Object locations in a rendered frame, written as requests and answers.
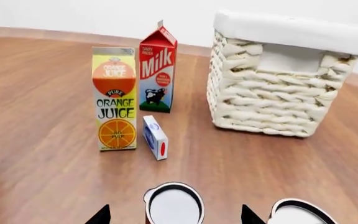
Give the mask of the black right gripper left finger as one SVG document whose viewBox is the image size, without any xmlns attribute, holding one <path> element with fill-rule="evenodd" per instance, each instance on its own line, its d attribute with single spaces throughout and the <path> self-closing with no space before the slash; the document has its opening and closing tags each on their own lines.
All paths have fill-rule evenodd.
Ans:
<svg viewBox="0 0 358 224">
<path fill-rule="evenodd" d="M 103 206 L 85 224 L 110 224 L 110 207 Z"/>
</svg>

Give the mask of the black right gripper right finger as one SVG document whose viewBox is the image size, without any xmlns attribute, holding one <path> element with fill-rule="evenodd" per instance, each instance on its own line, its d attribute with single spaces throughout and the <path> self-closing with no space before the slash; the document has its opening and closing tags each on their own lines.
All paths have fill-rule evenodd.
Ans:
<svg viewBox="0 0 358 224">
<path fill-rule="evenodd" d="M 242 205 L 241 222 L 242 224 L 265 224 L 247 205 Z"/>
</svg>

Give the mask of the can with white lid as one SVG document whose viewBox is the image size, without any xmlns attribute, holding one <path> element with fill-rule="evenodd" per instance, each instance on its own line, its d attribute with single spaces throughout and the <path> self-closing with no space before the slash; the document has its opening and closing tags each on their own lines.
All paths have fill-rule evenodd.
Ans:
<svg viewBox="0 0 358 224">
<path fill-rule="evenodd" d="M 143 196 L 145 224 L 203 224 L 201 195 L 182 182 L 166 182 Z"/>
<path fill-rule="evenodd" d="M 297 198 L 285 198 L 273 204 L 267 224 L 338 224 L 338 222 L 312 203 Z"/>
</svg>

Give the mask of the red milk carton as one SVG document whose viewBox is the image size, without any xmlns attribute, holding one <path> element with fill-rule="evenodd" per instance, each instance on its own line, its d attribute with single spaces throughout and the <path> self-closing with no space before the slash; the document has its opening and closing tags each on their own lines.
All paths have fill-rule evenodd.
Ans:
<svg viewBox="0 0 358 224">
<path fill-rule="evenodd" d="M 139 45 L 139 109 L 169 113 L 172 109 L 178 42 L 159 21 Z"/>
</svg>

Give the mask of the white woven basket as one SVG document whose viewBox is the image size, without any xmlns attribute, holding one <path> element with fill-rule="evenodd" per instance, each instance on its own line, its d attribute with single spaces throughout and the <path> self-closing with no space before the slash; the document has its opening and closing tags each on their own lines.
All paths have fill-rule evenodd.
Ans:
<svg viewBox="0 0 358 224">
<path fill-rule="evenodd" d="M 220 10 L 207 101 L 219 128 L 312 136 L 358 60 L 358 26 Z"/>
</svg>

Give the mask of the small white blue box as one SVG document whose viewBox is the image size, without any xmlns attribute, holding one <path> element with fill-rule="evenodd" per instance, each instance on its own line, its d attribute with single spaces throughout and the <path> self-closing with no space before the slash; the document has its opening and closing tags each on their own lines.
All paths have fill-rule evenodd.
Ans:
<svg viewBox="0 0 358 224">
<path fill-rule="evenodd" d="M 156 160 L 164 160 L 167 158 L 168 138 L 161 126 L 152 115 L 147 115 L 143 120 L 143 136 L 152 151 Z"/>
</svg>

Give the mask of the orange juice carton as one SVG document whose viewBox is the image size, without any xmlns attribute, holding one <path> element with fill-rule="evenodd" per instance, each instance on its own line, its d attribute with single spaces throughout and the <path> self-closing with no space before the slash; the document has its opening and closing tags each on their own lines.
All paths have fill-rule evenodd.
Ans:
<svg viewBox="0 0 358 224">
<path fill-rule="evenodd" d="M 98 149 L 137 147 L 137 76 L 134 48 L 93 47 L 92 83 Z"/>
</svg>

